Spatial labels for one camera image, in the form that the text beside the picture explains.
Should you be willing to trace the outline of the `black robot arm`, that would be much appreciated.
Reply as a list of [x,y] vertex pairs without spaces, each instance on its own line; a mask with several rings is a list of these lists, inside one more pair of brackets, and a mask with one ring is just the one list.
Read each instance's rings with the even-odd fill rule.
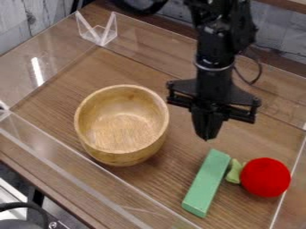
[[212,140],[225,121],[252,123],[261,105],[232,82],[235,57],[255,42],[256,27],[249,0],[184,0],[184,5],[197,32],[196,77],[166,82],[166,103],[189,111],[196,135]]

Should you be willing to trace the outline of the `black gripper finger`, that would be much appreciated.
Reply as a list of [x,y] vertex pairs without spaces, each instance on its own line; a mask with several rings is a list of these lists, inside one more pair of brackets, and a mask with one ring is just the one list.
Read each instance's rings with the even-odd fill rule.
[[221,124],[228,120],[228,115],[223,113],[212,113],[208,115],[205,137],[212,140],[217,137]]
[[207,114],[204,110],[193,106],[191,108],[191,118],[196,135],[207,140],[209,135],[207,133]]

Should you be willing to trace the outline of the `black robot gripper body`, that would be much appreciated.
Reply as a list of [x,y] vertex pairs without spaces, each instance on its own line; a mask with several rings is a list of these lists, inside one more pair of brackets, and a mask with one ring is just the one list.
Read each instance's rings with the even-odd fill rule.
[[209,114],[223,113],[228,115],[228,120],[253,123],[261,101],[235,85],[233,71],[232,65],[220,69],[205,69],[199,66],[193,79],[165,83],[166,103],[185,108],[189,113],[193,106],[201,108],[207,120]]

